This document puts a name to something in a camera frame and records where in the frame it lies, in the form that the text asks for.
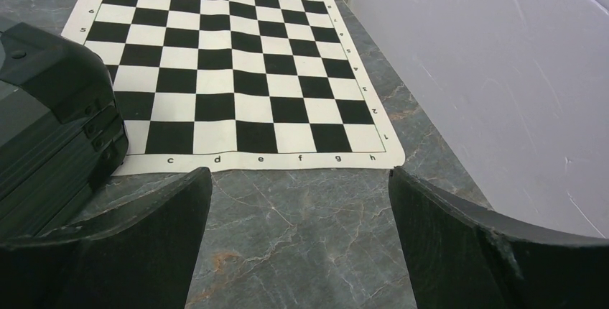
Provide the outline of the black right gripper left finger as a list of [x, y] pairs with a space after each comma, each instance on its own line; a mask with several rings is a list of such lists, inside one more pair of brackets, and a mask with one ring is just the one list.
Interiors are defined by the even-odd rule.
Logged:
[[1, 243], [3, 308], [183, 308], [213, 192], [199, 167], [97, 216]]

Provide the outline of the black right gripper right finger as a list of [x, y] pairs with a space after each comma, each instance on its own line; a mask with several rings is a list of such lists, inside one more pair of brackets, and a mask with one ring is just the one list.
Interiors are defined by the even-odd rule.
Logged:
[[418, 308], [606, 308], [608, 240], [556, 231], [389, 172]]

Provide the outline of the black poker case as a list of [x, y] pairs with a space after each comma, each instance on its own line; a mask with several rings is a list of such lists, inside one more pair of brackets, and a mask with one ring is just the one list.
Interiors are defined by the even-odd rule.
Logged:
[[1, 238], [72, 219], [129, 141], [111, 74], [84, 45], [1, 18]]

